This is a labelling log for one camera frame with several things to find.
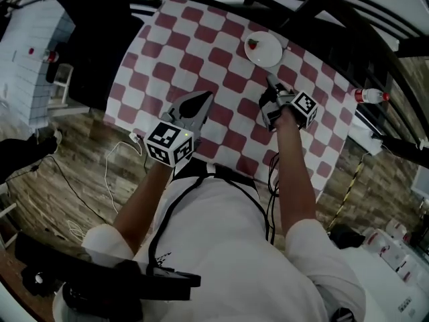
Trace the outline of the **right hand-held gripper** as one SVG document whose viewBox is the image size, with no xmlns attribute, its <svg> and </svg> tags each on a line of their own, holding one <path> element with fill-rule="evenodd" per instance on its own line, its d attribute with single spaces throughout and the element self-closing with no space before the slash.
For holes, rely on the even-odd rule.
<svg viewBox="0 0 429 322">
<path fill-rule="evenodd" d="M 275 129 L 275 121 L 284 108 L 292 112 L 300 129 L 309 127 L 318 112 L 318 103 L 304 91 L 287 91 L 273 74 L 269 74 L 266 81 L 268 89 L 259 98 L 259 108 L 266 128 L 269 131 Z"/>
</svg>

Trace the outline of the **white ledge panel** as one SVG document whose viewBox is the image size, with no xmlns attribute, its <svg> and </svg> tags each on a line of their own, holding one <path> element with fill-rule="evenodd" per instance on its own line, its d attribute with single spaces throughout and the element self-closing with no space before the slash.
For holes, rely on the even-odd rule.
<svg viewBox="0 0 429 322">
<path fill-rule="evenodd" d="M 353 116 L 349 137 L 358 143 L 366 152 L 372 156 L 376 156 L 382 151 L 382 141 L 377 138 L 373 138 L 374 132 L 365 123 L 366 119 L 361 119 L 358 112 Z"/>
</svg>

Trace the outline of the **row of white jugs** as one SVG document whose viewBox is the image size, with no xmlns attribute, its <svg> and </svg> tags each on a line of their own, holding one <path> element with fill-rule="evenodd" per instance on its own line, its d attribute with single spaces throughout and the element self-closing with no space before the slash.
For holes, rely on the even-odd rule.
<svg viewBox="0 0 429 322">
<path fill-rule="evenodd" d="M 383 259 L 405 283 L 423 279 L 426 271 L 407 247 L 408 231 L 399 221 L 391 219 L 385 229 L 368 227 L 363 235 L 363 247 Z"/>
</svg>

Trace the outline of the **black backpack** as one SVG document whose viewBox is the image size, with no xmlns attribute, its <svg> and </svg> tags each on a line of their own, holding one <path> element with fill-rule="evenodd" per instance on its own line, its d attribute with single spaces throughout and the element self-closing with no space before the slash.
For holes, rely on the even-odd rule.
<svg viewBox="0 0 429 322">
<path fill-rule="evenodd" d="M 32 295 L 54 297 L 54 322 L 143 322 L 139 300 L 115 300 L 73 281 L 60 283 L 51 273 L 33 266 L 25 267 L 21 276 Z"/>
</svg>

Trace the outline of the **person's left forearm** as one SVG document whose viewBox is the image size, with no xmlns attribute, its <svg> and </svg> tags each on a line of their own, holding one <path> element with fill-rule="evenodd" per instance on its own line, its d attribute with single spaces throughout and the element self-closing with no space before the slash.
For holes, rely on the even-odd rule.
<svg viewBox="0 0 429 322">
<path fill-rule="evenodd" d="M 118 212 L 113 227 L 131 251 L 139 250 L 154 219 L 159 201 L 167 186 L 172 168 L 156 162 Z"/>
</svg>

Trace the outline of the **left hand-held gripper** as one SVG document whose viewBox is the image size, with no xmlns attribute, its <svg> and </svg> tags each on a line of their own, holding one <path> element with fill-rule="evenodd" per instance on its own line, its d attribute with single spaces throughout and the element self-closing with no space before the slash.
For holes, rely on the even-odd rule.
<svg viewBox="0 0 429 322">
<path fill-rule="evenodd" d="M 214 100 L 211 91 L 197 91 L 177 98 L 168 112 L 143 139 L 148 156 L 174 168 L 189 160 L 200 145 L 200 131 Z"/>
</svg>

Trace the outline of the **white tiled counter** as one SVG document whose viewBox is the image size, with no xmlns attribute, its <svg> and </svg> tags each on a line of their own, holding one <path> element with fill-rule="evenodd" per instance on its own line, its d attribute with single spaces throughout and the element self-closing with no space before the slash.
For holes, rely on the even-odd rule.
<svg viewBox="0 0 429 322">
<path fill-rule="evenodd" d="M 42 62 L 42 54 L 67 42 L 73 30 L 61 4 L 45 0 L 15 10 L 0 39 L 0 100 L 31 128 L 48 124 L 52 85 L 46 80 L 48 63 Z"/>
</svg>

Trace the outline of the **clear bottle with red cap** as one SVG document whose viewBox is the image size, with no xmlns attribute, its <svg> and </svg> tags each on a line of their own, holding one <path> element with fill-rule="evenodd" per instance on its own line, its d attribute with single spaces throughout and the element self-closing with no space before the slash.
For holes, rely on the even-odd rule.
<svg viewBox="0 0 429 322">
<path fill-rule="evenodd" d="M 380 104 L 389 101 L 389 93 L 379 89 L 355 89 L 354 98 L 358 103 Z"/>
</svg>

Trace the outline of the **checkered tablecloth table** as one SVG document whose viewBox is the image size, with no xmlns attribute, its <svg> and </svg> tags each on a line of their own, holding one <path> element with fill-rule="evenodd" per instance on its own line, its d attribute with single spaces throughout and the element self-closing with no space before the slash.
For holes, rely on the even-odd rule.
<svg viewBox="0 0 429 322">
<path fill-rule="evenodd" d="M 265 182 L 277 140 L 258 106 L 266 76 L 304 91 L 318 103 L 301 130 L 304 160 L 317 195 L 324 190 L 348 136 L 356 101 L 352 86 L 321 59 L 280 38 L 281 60 L 269 69 L 245 55 L 259 24 L 187 0 L 164 0 L 130 44 L 116 74 L 105 122 L 144 135 L 179 97 L 211 91 L 214 103 L 196 157 Z"/>
</svg>

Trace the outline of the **plain white table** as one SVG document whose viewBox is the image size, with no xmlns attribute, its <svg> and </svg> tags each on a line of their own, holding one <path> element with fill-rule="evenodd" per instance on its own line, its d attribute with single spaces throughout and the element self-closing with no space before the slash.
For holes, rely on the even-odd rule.
<svg viewBox="0 0 429 322">
<path fill-rule="evenodd" d="M 341 254 L 365 289 L 364 322 L 429 322 L 429 296 L 416 277 L 404 282 L 383 258 L 362 247 Z"/>
</svg>

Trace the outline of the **black metal bar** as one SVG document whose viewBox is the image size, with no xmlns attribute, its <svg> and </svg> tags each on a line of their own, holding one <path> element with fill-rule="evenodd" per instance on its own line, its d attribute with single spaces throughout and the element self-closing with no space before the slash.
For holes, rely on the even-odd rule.
<svg viewBox="0 0 429 322">
<path fill-rule="evenodd" d="M 200 277 L 157 268 L 144 262 L 100 253 L 82 246 L 51 244 L 41 237 L 19 232 L 15 257 L 25 268 L 23 285 L 34 295 L 45 296 L 62 285 L 75 300 L 143 299 L 187 301 Z"/>
</svg>

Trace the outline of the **yellow black striped tape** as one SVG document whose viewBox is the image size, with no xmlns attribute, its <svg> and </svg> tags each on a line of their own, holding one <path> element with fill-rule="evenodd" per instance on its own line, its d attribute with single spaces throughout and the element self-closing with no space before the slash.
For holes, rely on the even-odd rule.
<svg viewBox="0 0 429 322">
<path fill-rule="evenodd" d="M 368 154 L 369 153 L 366 152 L 366 153 L 364 153 L 362 155 L 362 157 L 361 157 L 361 159 L 360 159 L 360 161 L 359 161 L 359 163 L 358 163 L 358 165 L 356 167 L 356 170 L 355 170 L 355 173 L 354 173 L 354 175 L 352 177 L 352 180 L 351 180 L 351 182 L 350 182 L 350 184 L 348 186 L 348 189 L 347 189 L 347 191 L 345 193 L 345 196 L 344 196 L 341 204 L 339 205 L 339 208 L 337 209 L 336 213 L 334 214 L 334 217 L 331 219 L 331 221 L 330 221 L 330 223 L 328 225 L 328 229 L 327 229 L 328 231 L 330 231 L 332 229 L 332 227 L 334 225 L 334 222 L 338 219 L 341 211 L 343 210 L 343 207 L 345 206 L 345 203 L 347 202 L 347 199 L 349 198 L 351 189 L 352 189 L 353 185 L 355 184 L 357 176 L 358 176 L 358 174 L 360 173 L 360 171 L 361 171 L 361 169 L 363 167 L 363 160 L 364 160 L 365 156 L 368 155 Z"/>
</svg>

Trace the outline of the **black metal railing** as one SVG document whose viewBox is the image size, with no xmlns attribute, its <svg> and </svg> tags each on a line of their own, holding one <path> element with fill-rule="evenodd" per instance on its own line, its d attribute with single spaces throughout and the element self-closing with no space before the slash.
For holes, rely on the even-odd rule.
<svg viewBox="0 0 429 322">
<path fill-rule="evenodd" d="M 155 5 L 157 0 L 132 0 Z M 352 85 L 398 93 L 360 104 L 359 119 L 394 155 L 429 168 L 429 98 L 418 97 L 401 59 L 429 36 L 370 0 L 192 0 L 238 13 L 319 57 Z"/>
</svg>

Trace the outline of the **person's right forearm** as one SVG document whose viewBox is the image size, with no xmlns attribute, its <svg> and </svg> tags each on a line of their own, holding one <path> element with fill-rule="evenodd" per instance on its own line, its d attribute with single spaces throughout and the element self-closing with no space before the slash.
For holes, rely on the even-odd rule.
<svg viewBox="0 0 429 322">
<path fill-rule="evenodd" d="M 282 109 L 275 128 L 279 152 L 280 218 L 286 235 L 297 222 L 316 218 L 316 197 L 304 162 L 300 130 L 288 108 Z"/>
</svg>

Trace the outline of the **white round plate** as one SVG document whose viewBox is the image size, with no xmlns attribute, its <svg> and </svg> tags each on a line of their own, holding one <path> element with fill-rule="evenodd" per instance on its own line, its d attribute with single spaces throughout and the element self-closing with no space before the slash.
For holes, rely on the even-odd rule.
<svg viewBox="0 0 429 322">
<path fill-rule="evenodd" d="M 256 49 L 251 50 L 247 45 L 249 39 L 258 40 Z M 283 48 L 280 41 L 268 32 L 258 31 L 248 35 L 244 50 L 247 58 L 262 68 L 270 68 L 280 62 L 283 56 Z"/>
</svg>

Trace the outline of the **person's white shirt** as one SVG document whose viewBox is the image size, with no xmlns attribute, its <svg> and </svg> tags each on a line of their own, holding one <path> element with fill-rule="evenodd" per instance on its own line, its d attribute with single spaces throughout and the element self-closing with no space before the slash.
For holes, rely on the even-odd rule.
<svg viewBox="0 0 429 322">
<path fill-rule="evenodd" d="M 188 302 L 151 303 L 145 322 L 363 322 L 365 291 L 315 219 L 284 235 L 285 250 L 265 238 L 258 198 L 225 181 L 198 188 L 169 179 L 150 226 L 161 231 L 156 263 L 201 277 Z M 161 221 L 167 225 L 161 228 Z M 89 230 L 83 246 L 147 261 L 145 236 L 134 254 L 112 225 Z"/>
</svg>

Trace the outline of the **black bag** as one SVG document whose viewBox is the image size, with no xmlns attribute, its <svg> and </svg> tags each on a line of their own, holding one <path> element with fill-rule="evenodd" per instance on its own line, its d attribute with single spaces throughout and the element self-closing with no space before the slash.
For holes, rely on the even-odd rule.
<svg viewBox="0 0 429 322">
<path fill-rule="evenodd" d="M 336 224 L 330 230 L 330 240 L 338 249 L 358 248 L 365 241 L 365 236 L 357 233 L 346 224 Z"/>
</svg>

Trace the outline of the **black office chair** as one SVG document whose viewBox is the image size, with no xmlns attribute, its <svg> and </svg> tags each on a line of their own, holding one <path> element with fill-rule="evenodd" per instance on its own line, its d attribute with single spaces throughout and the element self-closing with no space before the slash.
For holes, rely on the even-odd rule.
<svg viewBox="0 0 429 322">
<path fill-rule="evenodd" d="M 57 0 L 74 24 L 60 61 L 74 70 L 70 98 L 104 111 L 121 61 L 143 22 L 130 0 Z"/>
</svg>

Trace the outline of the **person's black trousers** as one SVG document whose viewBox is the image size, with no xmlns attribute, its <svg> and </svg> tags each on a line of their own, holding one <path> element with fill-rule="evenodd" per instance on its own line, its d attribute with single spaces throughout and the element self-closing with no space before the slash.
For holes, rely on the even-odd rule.
<svg viewBox="0 0 429 322">
<path fill-rule="evenodd" d="M 248 192 L 250 195 L 260 199 L 255 182 L 239 174 L 230 168 L 192 157 L 177 174 L 173 175 L 172 183 L 189 184 L 193 189 L 198 188 L 206 179 L 226 181 L 234 183 Z"/>
</svg>

